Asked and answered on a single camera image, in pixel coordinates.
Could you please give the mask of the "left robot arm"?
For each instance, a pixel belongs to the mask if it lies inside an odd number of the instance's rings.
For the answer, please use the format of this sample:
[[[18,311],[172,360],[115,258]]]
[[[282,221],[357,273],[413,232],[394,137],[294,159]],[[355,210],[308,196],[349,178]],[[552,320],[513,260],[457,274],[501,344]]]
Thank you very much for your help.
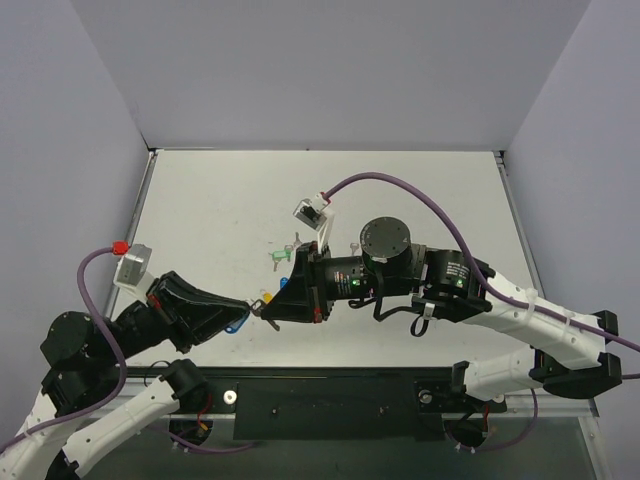
[[[134,303],[116,321],[65,312],[41,351],[50,366],[34,406],[1,449],[4,479],[80,479],[115,447],[164,415],[201,412],[210,388],[190,360],[175,360],[146,389],[85,426],[126,381],[126,360],[165,340],[181,353],[245,320],[249,305],[199,290],[175,272],[118,281]]]

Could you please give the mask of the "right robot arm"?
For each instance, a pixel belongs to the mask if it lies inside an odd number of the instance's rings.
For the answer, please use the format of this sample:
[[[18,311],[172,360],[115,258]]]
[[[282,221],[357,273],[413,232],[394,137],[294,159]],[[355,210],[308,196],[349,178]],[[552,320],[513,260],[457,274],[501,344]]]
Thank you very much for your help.
[[[618,332],[611,312],[559,320],[563,308],[535,290],[514,285],[460,251],[412,242],[408,227],[394,217],[369,221],[359,243],[361,253],[352,257],[332,257],[316,242],[300,245],[287,283],[261,307],[260,318],[318,324],[335,302],[345,301],[352,309],[372,305],[378,322],[412,313],[425,322],[485,327],[522,342],[511,353],[453,366],[446,394],[459,409],[538,388],[591,399],[622,383],[621,361],[606,350],[609,336]]]

